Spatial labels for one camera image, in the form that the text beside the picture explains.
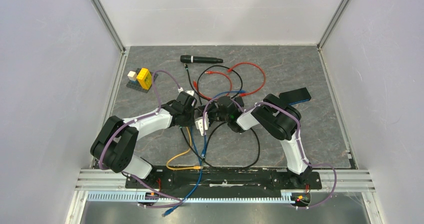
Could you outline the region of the yellow toy brick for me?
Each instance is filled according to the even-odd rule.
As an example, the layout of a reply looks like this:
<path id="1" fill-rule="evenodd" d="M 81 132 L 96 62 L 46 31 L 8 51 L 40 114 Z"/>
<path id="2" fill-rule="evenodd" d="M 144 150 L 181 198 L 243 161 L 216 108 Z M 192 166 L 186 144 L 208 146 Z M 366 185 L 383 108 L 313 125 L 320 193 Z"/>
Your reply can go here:
<path id="1" fill-rule="evenodd" d="M 136 80 L 143 89 L 148 90 L 152 85 L 152 74 L 149 69 L 141 68 L 136 77 Z"/>

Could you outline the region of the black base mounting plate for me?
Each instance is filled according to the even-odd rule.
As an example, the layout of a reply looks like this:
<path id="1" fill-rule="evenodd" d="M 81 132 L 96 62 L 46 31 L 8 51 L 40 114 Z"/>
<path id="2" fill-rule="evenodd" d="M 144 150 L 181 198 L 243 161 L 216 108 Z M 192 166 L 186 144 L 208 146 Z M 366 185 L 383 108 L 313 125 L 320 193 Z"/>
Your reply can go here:
<path id="1" fill-rule="evenodd" d="M 143 181 L 165 196 L 177 198 L 280 197 L 282 190 L 303 192 L 323 187 L 316 171 L 311 172 L 305 184 L 298 185 L 291 182 L 286 169 L 266 167 L 174 171 L 157 166 Z"/>

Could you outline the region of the cream toy brick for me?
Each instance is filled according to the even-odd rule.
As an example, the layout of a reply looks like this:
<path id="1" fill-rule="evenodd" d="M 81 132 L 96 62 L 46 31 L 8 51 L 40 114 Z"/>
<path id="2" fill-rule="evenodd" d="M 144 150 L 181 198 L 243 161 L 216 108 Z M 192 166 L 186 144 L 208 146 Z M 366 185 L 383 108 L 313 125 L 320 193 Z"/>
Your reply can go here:
<path id="1" fill-rule="evenodd" d="M 135 71 L 129 71 L 127 77 L 130 81 L 137 81 L 138 74 Z"/>

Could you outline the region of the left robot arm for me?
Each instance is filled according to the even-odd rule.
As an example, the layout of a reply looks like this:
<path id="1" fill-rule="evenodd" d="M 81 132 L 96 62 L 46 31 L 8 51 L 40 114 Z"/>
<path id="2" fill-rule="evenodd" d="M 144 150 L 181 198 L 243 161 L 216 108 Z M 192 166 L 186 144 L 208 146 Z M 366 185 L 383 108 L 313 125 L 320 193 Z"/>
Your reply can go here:
<path id="1" fill-rule="evenodd" d="M 180 92 L 171 100 L 144 115 L 121 119 L 111 116 L 91 146 L 90 153 L 102 170 L 124 172 L 137 176 L 145 188 L 156 184 L 153 165 L 134 154 L 138 140 L 159 130 L 174 126 L 189 127 L 194 123 L 197 100 L 189 91 Z"/>

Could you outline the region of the black microphone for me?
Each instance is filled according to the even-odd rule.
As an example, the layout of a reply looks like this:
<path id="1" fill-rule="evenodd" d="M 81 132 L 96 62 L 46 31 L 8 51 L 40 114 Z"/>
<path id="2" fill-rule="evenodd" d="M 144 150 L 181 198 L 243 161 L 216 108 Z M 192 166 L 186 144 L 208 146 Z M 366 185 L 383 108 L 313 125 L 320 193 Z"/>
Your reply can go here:
<path id="1" fill-rule="evenodd" d="M 223 59 L 213 57 L 199 57 L 191 55 L 181 55 L 180 61 L 182 63 L 202 63 L 202 64 L 220 64 L 223 63 Z"/>

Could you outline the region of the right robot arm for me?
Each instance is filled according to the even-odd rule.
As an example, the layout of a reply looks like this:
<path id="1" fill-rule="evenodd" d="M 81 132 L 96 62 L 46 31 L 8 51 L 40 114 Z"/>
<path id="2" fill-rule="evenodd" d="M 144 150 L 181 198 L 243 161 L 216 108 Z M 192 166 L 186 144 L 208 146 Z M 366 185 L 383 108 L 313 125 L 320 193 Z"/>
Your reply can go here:
<path id="1" fill-rule="evenodd" d="M 313 169 L 301 141 L 301 118 L 296 108 L 273 94 L 248 109 L 241 97 L 217 96 L 209 100 L 202 110 L 199 119 L 202 127 L 199 130 L 205 135 L 207 121 L 215 119 L 227 123 L 237 133 L 262 126 L 284 150 L 290 184 L 301 188 L 308 183 Z"/>

